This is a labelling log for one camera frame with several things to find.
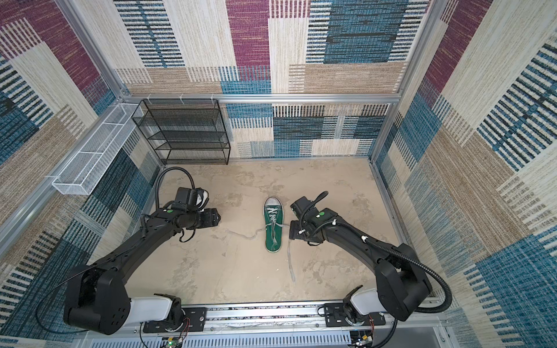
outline concrete floor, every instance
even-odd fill
[[[131,297],[154,292],[182,298],[182,303],[237,303],[343,298],[374,275],[348,252],[331,243],[310,247],[291,241],[292,279],[288,263],[288,229],[277,253],[265,248],[263,203],[277,196],[285,223],[295,219],[290,204],[301,196],[329,195],[328,207],[359,229],[398,245],[387,211],[366,159],[247,161],[226,165],[184,166],[196,186],[209,191],[208,207],[218,208],[219,226],[200,229],[188,243],[178,236],[160,246],[126,285]],[[164,179],[161,204],[174,199],[179,186],[189,187],[183,173]]]

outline mesh basket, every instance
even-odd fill
[[[137,104],[119,104],[52,182],[62,194],[89,195],[99,183],[135,125]]]
[[[133,120],[164,164],[228,164],[230,142],[218,101],[143,100]]]

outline shoe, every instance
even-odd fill
[[[282,204],[276,197],[269,197],[263,206],[263,215],[265,216],[265,247],[272,253],[276,253],[280,249],[282,240],[282,224],[283,213]]]

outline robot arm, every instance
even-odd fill
[[[327,196],[321,193],[314,202],[306,197],[290,207],[299,220],[290,224],[290,239],[302,239],[309,245],[325,241],[349,252],[375,273],[377,289],[356,288],[344,300],[344,312],[351,322],[362,322],[370,312],[387,311],[405,321],[414,311],[441,312],[452,301],[446,283],[435,272],[418,261],[415,251],[406,244],[396,247],[366,235],[329,208],[321,211],[315,203]],[[446,293],[445,302],[437,308],[420,308],[432,286],[426,273],[439,281]]]
[[[68,281],[64,322],[107,335],[130,322],[160,320],[161,325],[171,328],[181,325],[180,298],[160,295],[133,300],[124,285],[155,249],[182,233],[182,228],[218,225],[221,217],[217,210],[202,209],[207,199],[203,189],[179,188],[174,201],[157,209],[148,221],[142,222],[139,232],[94,262],[94,267],[74,267],[70,276],[77,276]]]

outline black cable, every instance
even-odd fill
[[[323,226],[332,224],[333,221],[326,221],[324,223],[322,223],[321,225],[319,225],[315,230],[318,231],[320,230]],[[376,244],[374,242],[374,239],[372,237],[370,237],[369,235],[365,234],[364,232],[360,231],[359,229],[355,228],[354,226],[352,226],[351,224],[345,223],[343,221],[337,221],[336,222],[337,225],[340,226],[345,226],[347,227],[349,230],[351,230],[352,232],[354,232],[358,237],[366,237],[366,238],[362,238],[362,241],[364,241],[365,239],[365,243],[369,244],[370,246],[377,248],[379,250],[385,251],[389,254],[391,254],[394,257],[398,257],[400,259],[403,259],[405,261],[408,261],[410,263],[415,264],[416,266],[418,266],[419,268],[423,269],[425,271],[425,273],[429,274],[433,279],[435,279],[435,281],[437,283],[439,283],[439,285],[441,285],[441,288],[443,289],[443,292],[445,293],[445,300],[443,301],[442,304],[440,304],[437,307],[418,307],[416,308],[415,312],[418,313],[441,313],[445,310],[447,310],[452,303],[452,292],[451,292],[451,288],[449,287],[449,285],[445,282],[445,280],[443,278],[441,278],[440,275],[438,275],[434,270],[432,270],[431,268],[429,268],[428,266],[426,266],[425,264],[421,263],[420,261],[416,261],[412,258],[409,258],[408,256],[392,250],[390,248],[386,248],[382,245]]]
[[[159,204],[159,188],[160,188],[160,183],[163,181],[163,176],[164,176],[167,172],[169,172],[169,171],[171,171],[171,170],[180,170],[180,171],[183,171],[183,172],[188,176],[189,182],[190,182],[191,185],[192,185],[192,189],[194,189],[194,190],[196,189],[196,185],[193,183],[192,175],[191,175],[187,170],[185,170],[184,168],[178,167],[178,166],[171,166],[170,168],[166,168],[165,170],[163,170],[163,171],[159,174],[159,177],[157,178],[157,183],[155,184],[155,207],[156,207],[157,209],[160,208],[160,204]]]
[[[391,326],[389,334],[383,339],[383,341],[379,342],[377,345],[375,346],[371,346],[370,348],[381,348],[384,345],[387,344],[387,342],[393,337],[394,335],[394,330],[397,328],[397,324],[398,324],[398,320],[395,319],[393,321],[393,326]]]
[[[143,342],[143,337],[141,337],[141,328],[142,328],[142,327],[143,327],[143,323],[140,323],[140,324],[139,324],[139,339],[141,340],[141,343],[143,343],[143,346],[144,346],[145,348],[149,348],[149,347],[147,347],[147,345],[145,344],[145,342]]]
[[[139,222],[141,222],[142,237],[145,237],[145,235],[147,234],[147,221],[145,220],[146,217],[151,218],[151,215],[141,214],[141,216],[139,217]]]
[[[319,314],[319,310],[323,308],[323,315]],[[325,316],[325,305],[319,306],[317,308],[317,315],[319,315],[320,317],[324,317]]]
[[[180,236],[180,239],[179,239],[179,240],[180,240],[180,243],[186,243],[186,242],[189,242],[189,241],[190,241],[190,240],[191,240],[191,239],[193,238],[193,236],[195,236],[195,234],[196,234],[196,230],[194,229],[194,230],[193,230],[193,233],[192,233],[192,235],[191,235],[191,236],[189,236],[189,238],[188,238],[188,239],[186,239],[185,241],[183,241],[183,240],[182,240],[182,238],[184,238],[184,234],[185,234],[185,233],[184,233],[184,230],[182,229],[182,235]]]
[[[93,268],[95,268],[95,267],[98,267],[98,266],[100,266],[100,265],[102,265],[102,264],[108,263],[108,262],[114,260],[116,257],[118,257],[118,256],[120,256],[120,255],[122,255],[122,254],[125,254],[125,253],[131,251],[132,249],[134,249],[135,247],[137,247],[137,245],[139,244],[139,242],[142,241],[142,240],[143,240],[143,239],[138,240],[138,242],[135,243],[133,246],[131,246],[128,250],[125,250],[125,251],[123,251],[123,252],[121,252],[121,253],[115,255],[113,258],[110,258],[110,259],[108,259],[108,260],[106,260],[106,261],[104,261],[104,262],[101,262],[101,263],[99,263],[99,264],[95,264],[95,263],[92,264],[90,267],[84,269],[83,271],[81,271],[81,272],[79,272],[79,273],[74,274],[74,275],[71,276],[70,278],[64,280],[63,282],[61,282],[60,284],[58,284],[58,285],[55,286],[54,288],[50,289],[50,290],[46,293],[46,295],[44,295],[44,297],[38,302],[38,305],[37,305],[37,307],[35,308],[35,320],[37,321],[37,324],[38,324],[43,330],[45,330],[45,331],[47,331],[47,332],[50,332],[51,334],[57,334],[57,335],[72,335],[72,334],[79,334],[79,333],[81,333],[81,332],[89,331],[89,330],[77,330],[77,331],[64,331],[64,332],[62,332],[62,331],[51,330],[51,329],[49,329],[48,327],[44,326],[43,323],[41,323],[41,320],[40,320],[39,317],[38,317],[39,309],[41,308],[41,306],[42,306],[42,304],[44,303],[44,301],[50,296],[50,294],[52,294],[52,293],[54,292],[54,290],[58,289],[59,287],[61,287],[61,286],[64,285],[65,283],[68,283],[70,280],[74,279],[74,278],[77,277],[78,275],[81,275],[81,274],[83,274],[83,273],[85,273],[85,272],[87,272],[87,271],[89,271],[89,270],[91,270],[91,269],[93,269]]]
[[[312,210],[313,207],[315,207],[315,205],[316,205],[320,200],[322,200],[323,198],[327,197],[328,194],[329,194],[328,191],[323,191],[323,192],[321,192],[321,193],[317,196],[317,198],[315,198],[315,201],[311,202],[311,204],[308,205],[308,206],[304,209],[304,211],[302,212],[302,215],[301,215],[301,217],[300,217],[300,228],[301,228],[301,229],[304,229],[304,218],[306,217],[307,212],[309,212],[310,210]]]

